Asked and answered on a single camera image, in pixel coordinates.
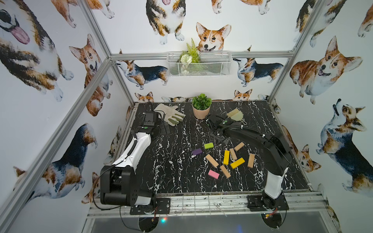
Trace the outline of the green block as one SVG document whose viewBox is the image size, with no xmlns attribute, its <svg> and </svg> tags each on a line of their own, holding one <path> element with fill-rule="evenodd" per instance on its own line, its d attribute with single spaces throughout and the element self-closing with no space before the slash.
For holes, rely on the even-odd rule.
<svg viewBox="0 0 373 233">
<path fill-rule="evenodd" d="M 205 150 L 211 149 L 211 148 L 214 148 L 214 144 L 212 142 L 204 144 L 204 149 Z"/>
</svg>

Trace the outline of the purple block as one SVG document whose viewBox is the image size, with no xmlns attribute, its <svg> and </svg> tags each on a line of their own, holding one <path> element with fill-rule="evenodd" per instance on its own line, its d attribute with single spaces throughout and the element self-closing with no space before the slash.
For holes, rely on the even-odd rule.
<svg viewBox="0 0 373 233">
<path fill-rule="evenodd" d="M 202 154 L 203 151 L 201 148 L 198 148 L 198 149 L 195 149 L 192 151 L 192 155 L 199 155 L 199 154 Z"/>
</svg>

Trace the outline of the pink block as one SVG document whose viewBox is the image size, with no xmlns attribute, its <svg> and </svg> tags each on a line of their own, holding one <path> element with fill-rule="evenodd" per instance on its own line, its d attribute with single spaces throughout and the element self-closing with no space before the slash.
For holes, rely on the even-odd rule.
<svg viewBox="0 0 373 233">
<path fill-rule="evenodd" d="M 220 174 L 213 171 L 213 170 L 209 170 L 208 171 L 208 176 L 217 180 L 217 179 L 219 179 Z"/>
</svg>

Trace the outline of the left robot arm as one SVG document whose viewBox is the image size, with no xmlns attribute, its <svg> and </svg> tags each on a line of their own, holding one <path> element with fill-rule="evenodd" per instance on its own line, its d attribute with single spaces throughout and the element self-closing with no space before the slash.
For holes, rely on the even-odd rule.
<svg viewBox="0 0 373 233">
<path fill-rule="evenodd" d="M 132 140 L 127 148 L 112 165 L 102 168 L 99 176 L 101 204 L 156 209 L 155 193 L 140 189 L 136 169 L 151 145 L 154 133 L 164 135 L 169 132 L 159 119 L 161 113 L 161 110 L 153 109 L 151 102 L 146 103 L 143 123 L 131 131 Z"/>
</svg>

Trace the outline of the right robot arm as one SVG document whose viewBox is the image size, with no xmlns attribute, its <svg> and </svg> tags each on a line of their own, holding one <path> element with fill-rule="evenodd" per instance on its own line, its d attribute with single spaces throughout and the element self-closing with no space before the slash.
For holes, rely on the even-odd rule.
<svg viewBox="0 0 373 233">
<path fill-rule="evenodd" d="M 264 168 L 267 170 L 261 202 L 266 209 L 272 210 L 278 207 L 280 195 L 283 194 L 282 183 L 292 160 L 290 147 L 285 145 L 285 138 L 279 134 L 266 135 L 218 115 L 208 114 L 205 122 L 210 129 L 210 134 L 221 143 L 227 143 L 230 138 L 235 138 L 258 149 Z"/>
</svg>

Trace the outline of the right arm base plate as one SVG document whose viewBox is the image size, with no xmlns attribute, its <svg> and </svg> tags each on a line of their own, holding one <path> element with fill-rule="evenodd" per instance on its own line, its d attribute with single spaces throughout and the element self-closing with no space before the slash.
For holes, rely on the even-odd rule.
<svg viewBox="0 0 373 233">
<path fill-rule="evenodd" d="M 248 195 L 247 197 L 247 208 L 252 212 L 264 212 L 264 211 L 287 211 L 289 206 L 285 195 L 283 193 L 277 199 L 272 199 L 266 194 L 262 195 Z"/>
</svg>

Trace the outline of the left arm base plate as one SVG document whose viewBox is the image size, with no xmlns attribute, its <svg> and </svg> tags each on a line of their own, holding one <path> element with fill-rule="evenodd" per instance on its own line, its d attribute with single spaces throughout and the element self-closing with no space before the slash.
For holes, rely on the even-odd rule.
<svg viewBox="0 0 373 233">
<path fill-rule="evenodd" d="M 131 207 L 130 215 L 169 214 L 170 207 L 170 198 L 156 198 L 152 199 L 149 205 L 136 205 Z"/>
</svg>

